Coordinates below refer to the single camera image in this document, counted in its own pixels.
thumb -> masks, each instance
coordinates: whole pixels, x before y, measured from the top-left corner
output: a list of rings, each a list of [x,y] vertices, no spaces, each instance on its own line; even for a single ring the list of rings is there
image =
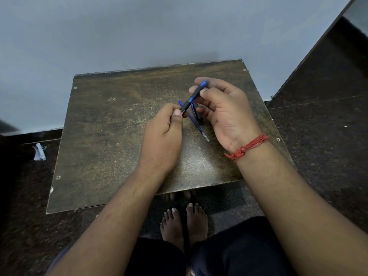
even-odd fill
[[[219,103],[223,102],[228,98],[228,95],[219,89],[212,87],[210,89],[203,89],[200,91],[200,96],[205,100],[208,100],[217,106]]]
[[[180,131],[182,132],[182,128],[183,128],[183,117],[182,117],[182,112],[180,111],[180,109],[176,109],[173,111],[171,119],[170,119],[170,128],[169,128],[169,132],[170,131]]]

table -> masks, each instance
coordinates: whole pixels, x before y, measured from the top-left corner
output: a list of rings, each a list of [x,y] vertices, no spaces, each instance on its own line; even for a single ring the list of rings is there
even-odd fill
[[[46,212],[106,204],[137,165],[146,122],[165,103],[187,100],[198,76],[242,89],[262,131],[292,161],[242,60],[76,75]],[[182,156],[158,194],[242,179],[209,122],[201,127],[210,142],[184,119]]]

hand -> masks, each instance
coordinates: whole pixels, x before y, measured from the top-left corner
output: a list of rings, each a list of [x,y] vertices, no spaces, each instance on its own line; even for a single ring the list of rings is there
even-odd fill
[[[246,94],[226,81],[198,77],[196,84],[207,81],[208,88],[200,92],[196,102],[204,105],[197,112],[205,116],[212,124],[218,142],[230,153],[244,147],[261,133],[249,106]],[[192,86],[192,94],[197,86]]]
[[[163,180],[176,166],[182,152],[180,108],[179,105],[168,103],[147,122],[137,169],[163,177]]]

white wall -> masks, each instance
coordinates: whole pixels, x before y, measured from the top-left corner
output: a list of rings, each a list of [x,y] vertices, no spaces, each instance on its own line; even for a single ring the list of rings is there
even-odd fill
[[[242,58],[265,100],[350,0],[2,0],[0,120],[61,128],[74,74]]]
[[[368,0],[355,0],[344,17],[368,36]]]

red bracelet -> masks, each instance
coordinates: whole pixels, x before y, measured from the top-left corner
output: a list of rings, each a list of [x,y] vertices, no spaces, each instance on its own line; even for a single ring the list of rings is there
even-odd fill
[[[237,159],[243,157],[244,154],[246,153],[246,151],[249,151],[252,148],[255,148],[255,147],[261,145],[262,143],[266,142],[267,140],[268,140],[268,136],[266,136],[265,134],[261,134],[260,136],[253,139],[246,146],[239,148],[237,150],[237,152],[232,153],[231,156],[229,156],[226,153],[225,153],[225,156],[232,159],[235,162]]]

